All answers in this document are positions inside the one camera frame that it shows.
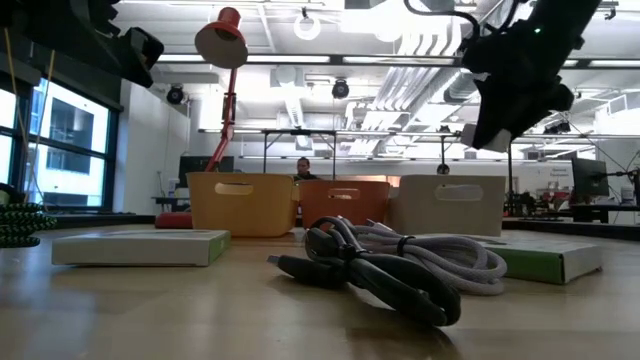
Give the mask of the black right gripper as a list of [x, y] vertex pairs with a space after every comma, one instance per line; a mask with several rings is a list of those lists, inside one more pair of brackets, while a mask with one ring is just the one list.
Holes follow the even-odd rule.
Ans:
[[505, 150], [523, 133], [521, 120], [570, 109], [574, 95], [559, 75], [570, 52], [561, 36], [541, 29], [511, 29], [469, 44], [461, 64], [484, 77], [475, 81], [481, 106], [472, 146], [488, 149], [499, 138], [497, 148]]

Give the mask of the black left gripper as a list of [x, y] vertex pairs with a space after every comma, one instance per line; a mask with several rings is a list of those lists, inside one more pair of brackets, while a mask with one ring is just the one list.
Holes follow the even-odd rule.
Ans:
[[119, 59], [113, 38], [91, 22], [93, 0], [29, 0], [29, 39], [102, 70], [120, 70], [132, 83], [149, 88], [151, 69], [164, 52], [163, 43], [140, 27], [119, 38]]

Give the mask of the white green box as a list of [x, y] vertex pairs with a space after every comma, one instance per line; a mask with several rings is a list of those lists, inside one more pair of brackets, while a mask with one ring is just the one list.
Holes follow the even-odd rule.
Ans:
[[84, 233], [52, 241], [54, 265], [207, 267], [230, 246], [226, 230]]
[[603, 250], [598, 245], [538, 238], [469, 238], [505, 260], [507, 278], [565, 285], [603, 267]]

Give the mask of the grey plastic bin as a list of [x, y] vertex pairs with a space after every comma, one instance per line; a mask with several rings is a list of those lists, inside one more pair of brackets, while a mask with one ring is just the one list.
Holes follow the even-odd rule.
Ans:
[[390, 193], [385, 223], [406, 235], [502, 231], [503, 176], [406, 175]]

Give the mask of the orange plastic bin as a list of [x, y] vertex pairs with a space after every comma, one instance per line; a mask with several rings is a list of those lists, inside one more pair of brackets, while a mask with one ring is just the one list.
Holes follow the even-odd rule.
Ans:
[[382, 222], [391, 188], [387, 182], [344, 180], [308, 180], [297, 186], [305, 228], [326, 216], [342, 216], [354, 225]]

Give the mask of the yellow plastic bin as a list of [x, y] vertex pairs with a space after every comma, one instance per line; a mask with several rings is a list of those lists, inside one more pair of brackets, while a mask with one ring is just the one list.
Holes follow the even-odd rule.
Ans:
[[269, 238], [295, 226], [298, 189], [288, 175], [192, 172], [187, 181], [195, 229]]

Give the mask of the red desk lamp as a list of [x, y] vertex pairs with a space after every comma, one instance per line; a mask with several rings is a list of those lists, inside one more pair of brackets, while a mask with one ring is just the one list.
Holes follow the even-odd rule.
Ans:
[[218, 172], [234, 134], [237, 69], [248, 58], [246, 42], [239, 30], [240, 19], [238, 10], [225, 7], [216, 21], [205, 25], [195, 36], [195, 47], [201, 57], [230, 71], [228, 91], [223, 98], [221, 138], [205, 170], [187, 174], [191, 210], [158, 215], [155, 219], [157, 229], [225, 230], [233, 236], [246, 234], [245, 226], [233, 214], [241, 202], [224, 203], [229, 196], [222, 190], [230, 186], [232, 176]]

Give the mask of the black computer monitor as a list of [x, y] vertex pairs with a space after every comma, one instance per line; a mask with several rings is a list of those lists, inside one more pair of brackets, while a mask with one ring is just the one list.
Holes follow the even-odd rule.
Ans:
[[603, 161], [574, 158], [571, 160], [574, 190], [580, 196], [609, 195], [606, 163]]

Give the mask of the large window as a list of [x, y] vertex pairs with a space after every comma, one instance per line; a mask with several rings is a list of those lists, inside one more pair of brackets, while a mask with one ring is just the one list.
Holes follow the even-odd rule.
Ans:
[[0, 87], [0, 183], [51, 210], [109, 210], [118, 114], [41, 79]]

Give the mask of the dark wide monitor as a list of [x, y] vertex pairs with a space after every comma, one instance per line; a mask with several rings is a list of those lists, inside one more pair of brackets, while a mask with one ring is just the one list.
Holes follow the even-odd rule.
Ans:
[[[211, 157], [210, 156], [181, 156], [179, 160], [179, 186], [181, 188], [187, 188], [187, 173], [191, 172], [204, 172]], [[233, 156], [224, 156], [218, 167], [219, 172], [233, 172], [234, 171]]]

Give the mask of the person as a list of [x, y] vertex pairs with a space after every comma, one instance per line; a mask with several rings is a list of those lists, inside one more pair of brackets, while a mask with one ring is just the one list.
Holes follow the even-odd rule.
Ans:
[[301, 157], [296, 163], [296, 174], [294, 175], [295, 181], [303, 180], [317, 180], [318, 176], [314, 175], [310, 171], [310, 161], [306, 157]]

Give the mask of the black metal stand frame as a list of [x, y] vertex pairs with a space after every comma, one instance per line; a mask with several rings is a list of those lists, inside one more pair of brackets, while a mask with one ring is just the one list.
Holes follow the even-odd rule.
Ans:
[[290, 135], [290, 136], [319, 136], [333, 151], [333, 155], [331, 157], [332, 160], [332, 179], [336, 179], [336, 161], [337, 161], [337, 140], [338, 135], [336, 130], [322, 130], [322, 129], [302, 129], [302, 128], [294, 128], [294, 129], [261, 129], [259, 131], [260, 134], [263, 135], [263, 156], [262, 156], [262, 172], [267, 172], [267, 152], [268, 148], [271, 144], [268, 142], [268, 138], [271, 134], [276, 134], [277, 138], [280, 138], [282, 135]]

